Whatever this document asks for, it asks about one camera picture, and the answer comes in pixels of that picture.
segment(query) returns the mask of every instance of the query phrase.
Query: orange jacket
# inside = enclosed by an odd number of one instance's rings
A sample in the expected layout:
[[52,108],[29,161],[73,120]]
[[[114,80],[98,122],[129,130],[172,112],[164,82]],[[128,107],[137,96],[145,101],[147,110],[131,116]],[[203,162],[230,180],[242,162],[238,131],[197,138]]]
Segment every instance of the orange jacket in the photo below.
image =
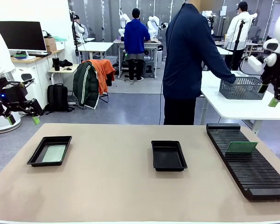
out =
[[113,68],[110,60],[87,60],[92,63],[98,73],[98,92],[102,95],[104,92],[108,92],[108,86],[106,83],[107,77],[110,77],[112,81],[115,81]]

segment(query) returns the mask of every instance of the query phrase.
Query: person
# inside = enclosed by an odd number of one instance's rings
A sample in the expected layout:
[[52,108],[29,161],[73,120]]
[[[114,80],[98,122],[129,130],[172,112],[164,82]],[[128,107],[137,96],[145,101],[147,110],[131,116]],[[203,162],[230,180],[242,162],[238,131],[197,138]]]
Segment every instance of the person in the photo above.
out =
[[211,37],[208,21],[187,0],[166,31],[167,58],[163,78],[164,125],[193,125],[201,95],[202,61],[220,79],[234,83]]
[[85,25],[80,23],[80,17],[78,15],[74,15],[75,29],[77,37],[80,39],[80,42],[84,42],[84,38],[88,38],[88,30]]
[[126,24],[125,28],[125,50],[127,53],[127,61],[129,64],[129,80],[134,81],[134,68],[136,66],[136,81],[140,82],[144,66],[144,40],[151,42],[150,34],[140,21],[140,10],[133,9],[133,20]]
[[[237,71],[240,66],[241,58],[246,48],[246,41],[247,41],[249,29],[252,25],[252,20],[253,20],[252,16],[247,12],[247,10],[248,10],[247,2],[242,1],[238,4],[238,15],[232,19],[224,43],[224,47],[227,50],[233,52],[234,54],[233,62],[232,62],[232,57],[233,57],[232,55],[227,55],[225,57],[226,65],[229,68],[231,68],[231,70],[235,70],[235,71]],[[242,20],[244,20],[245,24],[243,25],[242,28],[238,47],[234,52],[235,41],[237,40],[239,26]]]

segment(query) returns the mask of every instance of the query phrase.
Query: dark green coat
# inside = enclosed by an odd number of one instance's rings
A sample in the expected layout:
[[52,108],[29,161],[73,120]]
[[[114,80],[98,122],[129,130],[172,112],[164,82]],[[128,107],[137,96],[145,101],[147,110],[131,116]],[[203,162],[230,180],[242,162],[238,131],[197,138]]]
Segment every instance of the dark green coat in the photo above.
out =
[[73,91],[81,105],[95,109],[98,104],[98,74],[91,62],[79,65],[74,75]]

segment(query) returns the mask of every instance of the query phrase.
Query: black backpack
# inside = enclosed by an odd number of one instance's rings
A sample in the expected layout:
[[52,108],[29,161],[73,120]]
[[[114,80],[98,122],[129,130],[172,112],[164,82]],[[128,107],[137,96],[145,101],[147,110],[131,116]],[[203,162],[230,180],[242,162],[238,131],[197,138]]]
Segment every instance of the black backpack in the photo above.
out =
[[48,86],[48,105],[46,110],[52,112],[71,112],[73,107],[69,106],[67,101],[67,88],[63,84]]

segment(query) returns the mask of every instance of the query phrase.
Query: black pants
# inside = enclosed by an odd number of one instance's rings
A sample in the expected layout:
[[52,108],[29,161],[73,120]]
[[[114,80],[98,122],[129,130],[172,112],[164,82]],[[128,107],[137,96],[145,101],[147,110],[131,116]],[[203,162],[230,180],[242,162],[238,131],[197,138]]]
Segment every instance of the black pants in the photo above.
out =
[[135,60],[135,59],[130,59],[128,60],[129,63],[129,76],[131,80],[134,80],[134,68],[136,66],[136,78],[137,80],[141,79],[141,76],[143,74],[143,66],[144,66],[144,61],[143,60]]
[[[234,53],[234,60],[233,60],[232,66],[231,66],[231,70],[233,70],[233,71],[238,70],[244,50],[245,49],[236,50],[236,52]],[[230,68],[231,61],[232,61],[232,55],[226,55],[225,63],[228,68]]]
[[194,125],[196,98],[165,98],[164,125]]

